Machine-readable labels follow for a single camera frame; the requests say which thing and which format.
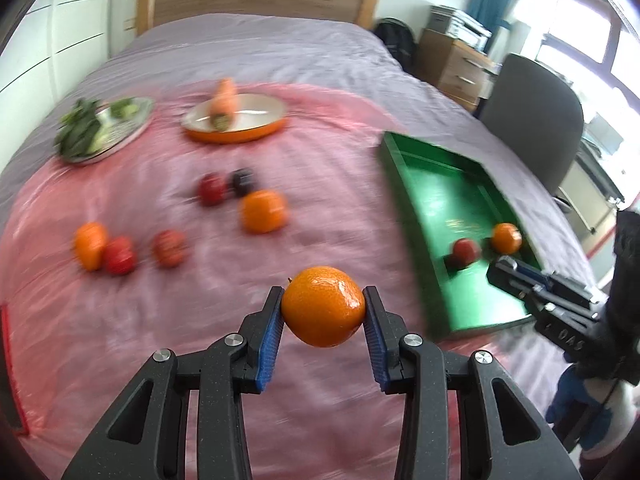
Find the blue white operator sleeve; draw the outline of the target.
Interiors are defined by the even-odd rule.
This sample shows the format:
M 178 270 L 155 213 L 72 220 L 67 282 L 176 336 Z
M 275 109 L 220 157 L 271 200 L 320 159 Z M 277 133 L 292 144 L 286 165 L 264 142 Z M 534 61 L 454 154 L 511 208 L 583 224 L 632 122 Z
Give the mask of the blue white operator sleeve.
M 638 417 L 634 387 L 624 380 L 583 378 L 570 365 L 560 376 L 544 418 L 556 426 L 581 408 L 587 421 L 578 434 L 583 462 L 609 458 L 624 442 Z

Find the dark plum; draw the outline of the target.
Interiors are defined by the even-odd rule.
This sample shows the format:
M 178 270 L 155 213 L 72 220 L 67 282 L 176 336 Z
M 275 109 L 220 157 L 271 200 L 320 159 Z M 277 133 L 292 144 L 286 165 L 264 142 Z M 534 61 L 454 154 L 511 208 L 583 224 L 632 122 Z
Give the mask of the dark plum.
M 239 198 L 247 196 L 256 188 L 254 171 L 250 168 L 234 170 L 230 182 L 234 196 Z

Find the red apple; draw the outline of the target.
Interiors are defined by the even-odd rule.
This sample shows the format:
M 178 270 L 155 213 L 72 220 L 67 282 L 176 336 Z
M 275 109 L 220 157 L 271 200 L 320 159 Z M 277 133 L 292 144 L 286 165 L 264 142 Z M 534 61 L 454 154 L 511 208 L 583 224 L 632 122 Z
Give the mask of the red apple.
M 213 207 L 224 202 L 227 182 L 221 174 L 206 174 L 198 182 L 198 199 L 204 207 Z
M 472 238 L 459 238 L 452 244 L 451 258 L 459 268 L 467 268 L 480 260 L 481 256 L 482 248 L 480 248 L 480 244 L 478 244 L 476 240 L 472 240 Z
M 152 254 L 160 268 L 181 266 L 186 260 L 186 236 L 177 230 L 158 232 L 152 240 Z
M 118 236 L 110 240 L 103 251 L 104 270 L 112 275 L 127 275 L 137 264 L 134 244 L 129 237 Z

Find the small green vegetable piece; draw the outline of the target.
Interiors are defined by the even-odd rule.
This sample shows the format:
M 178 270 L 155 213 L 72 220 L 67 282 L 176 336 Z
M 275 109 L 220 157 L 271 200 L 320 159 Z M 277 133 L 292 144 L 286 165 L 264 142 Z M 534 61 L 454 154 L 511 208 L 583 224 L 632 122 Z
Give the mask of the small green vegetable piece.
M 120 99 L 110 104 L 110 113 L 113 118 L 127 120 L 137 114 L 139 105 L 134 98 Z

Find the white wardrobe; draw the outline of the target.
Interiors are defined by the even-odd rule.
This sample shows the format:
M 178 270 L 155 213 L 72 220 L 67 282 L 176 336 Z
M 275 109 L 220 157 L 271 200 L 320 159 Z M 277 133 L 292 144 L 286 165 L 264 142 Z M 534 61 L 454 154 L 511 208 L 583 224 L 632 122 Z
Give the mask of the white wardrobe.
M 1 165 L 107 60 L 110 0 L 35 0 L 1 53 Z

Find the orange rimmed white plate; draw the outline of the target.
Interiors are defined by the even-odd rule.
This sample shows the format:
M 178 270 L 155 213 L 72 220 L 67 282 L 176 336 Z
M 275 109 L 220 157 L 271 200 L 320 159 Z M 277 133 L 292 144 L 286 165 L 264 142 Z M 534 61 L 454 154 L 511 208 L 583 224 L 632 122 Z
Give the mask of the orange rimmed white plate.
M 211 144 L 256 141 L 280 131 L 288 120 L 288 107 L 274 96 L 240 93 L 238 111 L 228 129 L 216 130 L 210 120 L 210 100 L 191 107 L 181 118 L 181 127 L 191 140 Z

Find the silver metal plate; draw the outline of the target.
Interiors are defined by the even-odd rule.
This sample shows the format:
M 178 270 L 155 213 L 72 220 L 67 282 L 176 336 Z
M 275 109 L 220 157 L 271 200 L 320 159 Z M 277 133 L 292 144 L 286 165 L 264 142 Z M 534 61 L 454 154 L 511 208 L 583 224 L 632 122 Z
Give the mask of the silver metal plate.
M 63 162 L 66 162 L 66 164 L 89 165 L 115 154 L 118 150 L 136 140 L 149 125 L 155 102 L 153 99 L 146 98 L 145 96 L 130 96 L 130 98 L 134 98 L 136 103 L 139 105 L 137 114 L 131 116 L 127 120 L 121 120 L 113 118 L 110 113 L 110 117 L 106 121 L 107 125 L 110 127 L 110 130 L 108 130 L 110 138 L 108 139 L 107 146 L 103 151 L 100 151 L 98 154 L 93 156 L 74 159 L 69 162 L 66 162 L 66 160 L 62 159 L 60 156 L 58 157 L 60 157 Z

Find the red apple in tray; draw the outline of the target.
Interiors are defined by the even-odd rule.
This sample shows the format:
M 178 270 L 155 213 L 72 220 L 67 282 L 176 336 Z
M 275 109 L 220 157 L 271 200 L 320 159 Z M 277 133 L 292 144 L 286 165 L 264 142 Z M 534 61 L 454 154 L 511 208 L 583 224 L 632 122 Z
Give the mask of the red apple in tray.
M 467 268 L 480 260 L 481 256 L 482 248 L 480 248 L 480 244 L 478 244 L 476 240 L 472 240 L 472 238 L 459 238 L 452 244 L 451 258 L 459 268 Z

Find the black backpack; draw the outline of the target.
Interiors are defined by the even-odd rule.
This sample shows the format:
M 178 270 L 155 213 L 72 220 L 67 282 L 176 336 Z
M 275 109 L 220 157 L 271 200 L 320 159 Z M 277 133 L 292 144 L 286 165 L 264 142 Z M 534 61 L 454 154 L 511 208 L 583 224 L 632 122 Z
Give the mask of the black backpack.
M 410 72 L 416 55 L 416 42 L 408 25 L 397 18 L 382 18 L 373 33 L 405 72 Z

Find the grey office chair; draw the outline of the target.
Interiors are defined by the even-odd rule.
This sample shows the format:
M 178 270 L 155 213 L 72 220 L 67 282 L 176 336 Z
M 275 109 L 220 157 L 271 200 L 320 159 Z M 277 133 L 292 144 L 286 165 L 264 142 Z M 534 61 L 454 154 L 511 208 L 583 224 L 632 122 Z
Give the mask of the grey office chair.
M 574 162 L 585 125 L 575 91 L 548 68 L 518 54 L 504 60 L 480 122 L 551 194 Z

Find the wooden drawer cabinet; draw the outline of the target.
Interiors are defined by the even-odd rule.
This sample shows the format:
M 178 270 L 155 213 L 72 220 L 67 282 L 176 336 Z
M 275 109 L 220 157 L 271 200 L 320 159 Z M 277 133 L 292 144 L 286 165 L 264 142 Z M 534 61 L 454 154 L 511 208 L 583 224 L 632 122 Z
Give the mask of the wooden drawer cabinet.
M 424 29 L 416 48 L 413 73 L 444 96 L 474 112 L 495 63 L 459 39 Z

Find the orange in tray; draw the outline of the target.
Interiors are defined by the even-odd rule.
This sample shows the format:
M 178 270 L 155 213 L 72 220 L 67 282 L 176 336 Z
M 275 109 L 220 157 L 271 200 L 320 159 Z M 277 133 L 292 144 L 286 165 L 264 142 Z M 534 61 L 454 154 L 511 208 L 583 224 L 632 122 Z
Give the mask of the orange in tray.
M 490 244 L 500 255 L 513 255 L 522 246 L 523 237 L 520 230 L 509 222 L 498 223 L 494 226 L 490 237 Z

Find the red apple beside plum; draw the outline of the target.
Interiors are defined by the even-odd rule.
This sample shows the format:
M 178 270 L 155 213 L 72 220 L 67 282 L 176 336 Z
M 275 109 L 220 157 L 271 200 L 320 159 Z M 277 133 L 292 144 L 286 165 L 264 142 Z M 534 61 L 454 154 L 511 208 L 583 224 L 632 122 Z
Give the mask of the red apple beside plum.
M 206 174 L 198 182 L 198 199 L 204 207 L 213 207 L 224 202 L 227 182 L 221 174 Z

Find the small orange at left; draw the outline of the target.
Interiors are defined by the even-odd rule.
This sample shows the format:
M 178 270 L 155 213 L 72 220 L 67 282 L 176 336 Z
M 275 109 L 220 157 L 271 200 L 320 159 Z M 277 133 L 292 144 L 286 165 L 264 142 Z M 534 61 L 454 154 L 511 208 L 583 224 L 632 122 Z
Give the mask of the small orange at left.
M 77 229 L 74 237 L 74 253 L 77 261 L 86 271 L 99 270 L 107 242 L 106 227 L 99 222 L 88 222 Z

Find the green leafy bok choy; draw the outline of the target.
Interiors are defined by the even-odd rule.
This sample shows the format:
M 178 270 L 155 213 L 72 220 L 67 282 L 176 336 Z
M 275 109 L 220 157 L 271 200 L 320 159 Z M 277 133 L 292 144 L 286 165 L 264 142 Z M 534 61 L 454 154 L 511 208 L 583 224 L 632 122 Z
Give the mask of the green leafy bok choy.
M 79 99 L 61 119 L 54 146 L 58 156 L 70 160 L 98 154 L 106 148 L 111 110 L 99 100 Z

